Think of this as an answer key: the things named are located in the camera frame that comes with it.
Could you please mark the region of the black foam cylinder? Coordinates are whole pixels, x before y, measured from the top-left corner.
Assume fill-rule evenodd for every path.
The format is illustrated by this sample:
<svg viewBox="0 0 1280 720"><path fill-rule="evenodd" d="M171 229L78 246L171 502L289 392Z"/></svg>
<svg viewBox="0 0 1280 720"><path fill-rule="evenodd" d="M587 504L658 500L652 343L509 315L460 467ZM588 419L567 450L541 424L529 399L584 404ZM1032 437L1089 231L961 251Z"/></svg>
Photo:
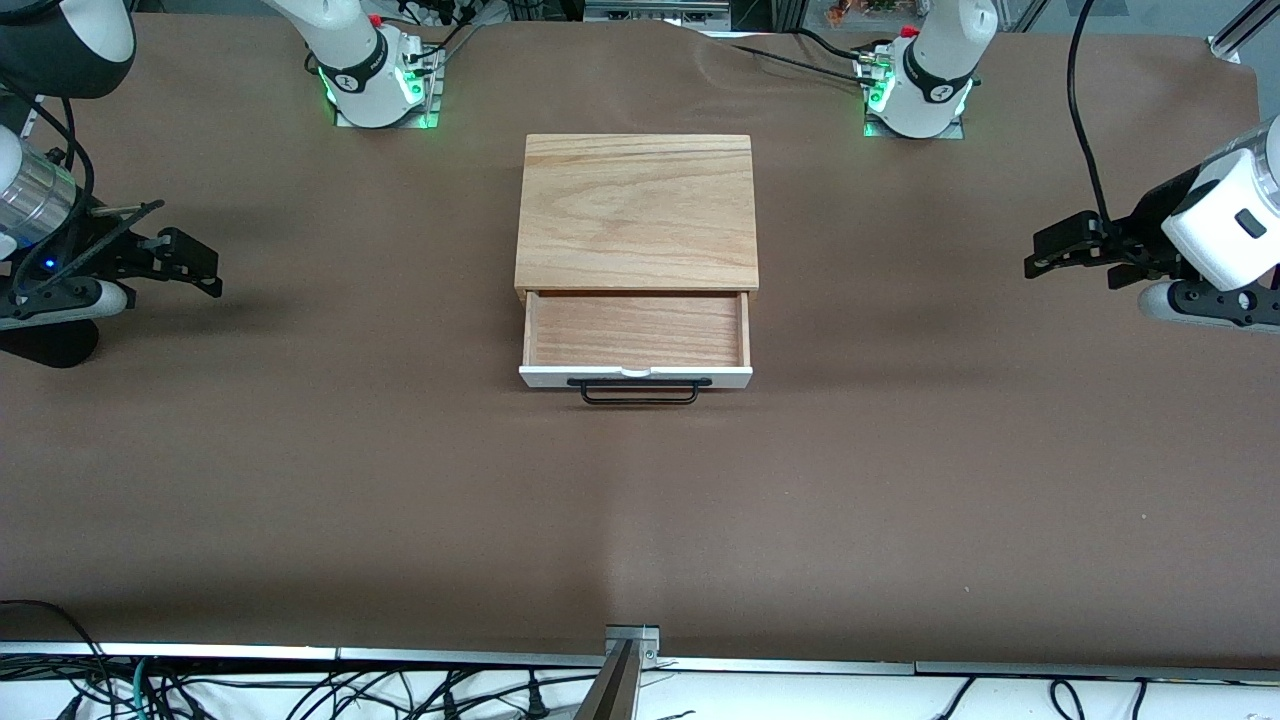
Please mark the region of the black foam cylinder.
<svg viewBox="0 0 1280 720"><path fill-rule="evenodd" d="M0 331L0 352L55 369L84 363L99 345L99 328L92 320L24 327Z"/></svg>

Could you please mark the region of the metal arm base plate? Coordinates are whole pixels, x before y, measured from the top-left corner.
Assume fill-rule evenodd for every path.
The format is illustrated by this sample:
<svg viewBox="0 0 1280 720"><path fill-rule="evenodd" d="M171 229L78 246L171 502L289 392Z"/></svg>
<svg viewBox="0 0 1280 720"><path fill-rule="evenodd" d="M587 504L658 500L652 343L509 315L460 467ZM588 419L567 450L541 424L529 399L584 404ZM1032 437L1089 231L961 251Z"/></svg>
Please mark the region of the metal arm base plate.
<svg viewBox="0 0 1280 720"><path fill-rule="evenodd" d="M864 136L915 140L915 137L901 135L891 129L884 123L884 120L877 115L867 115L864 118ZM929 138L937 138L937 140L964 140L964 137L965 133L961 117L955 117L954 119L951 119L951 122L938 135L929 136Z"/></svg>
<svg viewBox="0 0 1280 720"><path fill-rule="evenodd" d="M407 102L406 114L396 122L372 126L372 129L431 129L439 124L445 88L444 55L438 53L425 60L397 70L396 100Z"/></svg>

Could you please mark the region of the white drawer with black handle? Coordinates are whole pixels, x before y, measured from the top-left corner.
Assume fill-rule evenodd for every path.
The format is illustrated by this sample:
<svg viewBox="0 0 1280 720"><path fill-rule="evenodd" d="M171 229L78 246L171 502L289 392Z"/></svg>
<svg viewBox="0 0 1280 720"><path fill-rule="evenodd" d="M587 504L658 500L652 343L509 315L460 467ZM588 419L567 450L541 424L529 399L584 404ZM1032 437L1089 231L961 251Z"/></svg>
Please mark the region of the white drawer with black handle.
<svg viewBox="0 0 1280 720"><path fill-rule="evenodd" d="M753 378L750 296L731 291L529 291L518 373L589 405L690 405Z"/></svg>

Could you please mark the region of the wooden drawer cabinet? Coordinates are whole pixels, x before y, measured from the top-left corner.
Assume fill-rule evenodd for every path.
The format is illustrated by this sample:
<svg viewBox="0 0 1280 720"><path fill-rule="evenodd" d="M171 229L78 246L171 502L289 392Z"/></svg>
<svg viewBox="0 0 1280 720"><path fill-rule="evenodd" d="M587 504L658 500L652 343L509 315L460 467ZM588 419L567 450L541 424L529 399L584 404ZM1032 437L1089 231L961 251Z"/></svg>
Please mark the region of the wooden drawer cabinet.
<svg viewBox="0 0 1280 720"><path fill-rule="evenodd" d="M755 293L746 135L530 135L515 290Z"/></svg>

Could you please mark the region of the aluminium table edge rail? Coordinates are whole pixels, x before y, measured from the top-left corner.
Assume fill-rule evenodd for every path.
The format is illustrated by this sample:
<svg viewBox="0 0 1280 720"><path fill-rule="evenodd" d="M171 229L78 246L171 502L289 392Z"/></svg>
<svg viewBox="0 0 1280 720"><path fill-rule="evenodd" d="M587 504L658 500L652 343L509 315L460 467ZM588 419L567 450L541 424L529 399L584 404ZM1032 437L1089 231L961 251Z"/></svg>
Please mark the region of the aluminium table edge rail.
<svg viewBox="0 0 1280 720"><path fill-rule="evenodd" d="M218 659L230 661L298 661L311 664L434 664L481 667L599 667L600 655L518 653L444 650L375 650L355 647L308 647L266 644L102 644L111 657L150 656L161 659ZM1280 670L1222 667L1138 667L1071 664L989 662L858 662L786 659L666 657L655 655L650 666L673 673L746 673L841 676L997 676L1066 678L1133 682L1240 682L1280 685Z"/></svg>

